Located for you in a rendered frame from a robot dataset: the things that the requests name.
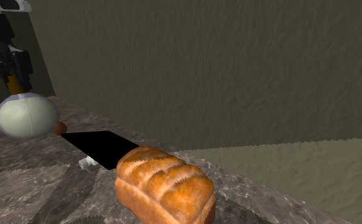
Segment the small white cylinder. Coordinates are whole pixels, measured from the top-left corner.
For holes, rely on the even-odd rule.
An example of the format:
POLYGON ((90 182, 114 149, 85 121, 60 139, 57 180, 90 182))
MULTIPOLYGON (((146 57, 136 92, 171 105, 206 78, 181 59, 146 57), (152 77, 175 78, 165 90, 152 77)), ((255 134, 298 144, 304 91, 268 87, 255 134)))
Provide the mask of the small white cylinder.
POLYGON ((87 156, 81 160, 78 161, 80 167, 82 169, 86 169, 87 167, 91 166, 91 165, 98 165, 99 163, 96 162, 93 158, 87 156))

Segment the round white orange-necked vase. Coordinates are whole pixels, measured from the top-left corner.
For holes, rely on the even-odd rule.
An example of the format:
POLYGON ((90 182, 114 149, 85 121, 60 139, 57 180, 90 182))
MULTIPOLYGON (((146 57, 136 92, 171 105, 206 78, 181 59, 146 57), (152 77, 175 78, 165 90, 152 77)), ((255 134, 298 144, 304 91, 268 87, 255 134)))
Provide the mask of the round white orange-necked vase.
POLYGON ((56 105, 46 97, 26 92, 13 75, 10 96, 0 103, 0 131, 14 138, 39 137, 53 132, 60 119, 56 105))

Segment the small orange-brown ball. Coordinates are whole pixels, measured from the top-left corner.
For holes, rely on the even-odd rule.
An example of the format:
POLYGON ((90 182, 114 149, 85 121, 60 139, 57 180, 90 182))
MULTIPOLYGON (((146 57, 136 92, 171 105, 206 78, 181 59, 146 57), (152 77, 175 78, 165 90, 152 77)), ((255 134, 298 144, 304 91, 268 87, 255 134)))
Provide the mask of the small orange-brown ball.
POLYGON ((53 130, 53 133, 58 136, 66 132, 67 132, 67 126, 63 122, 58 122, 57 126, 53 130))

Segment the brown bread loaf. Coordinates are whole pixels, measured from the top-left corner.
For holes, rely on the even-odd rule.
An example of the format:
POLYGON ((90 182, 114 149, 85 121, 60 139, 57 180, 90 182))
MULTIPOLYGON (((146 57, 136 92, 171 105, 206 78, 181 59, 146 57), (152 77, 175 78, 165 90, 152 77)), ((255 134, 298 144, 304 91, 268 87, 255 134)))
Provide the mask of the brown bread loaf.
POLYGON ((213 224, 214 185, 198 167, 150 146, 116 166, 116 197, 144 224, 213 224))

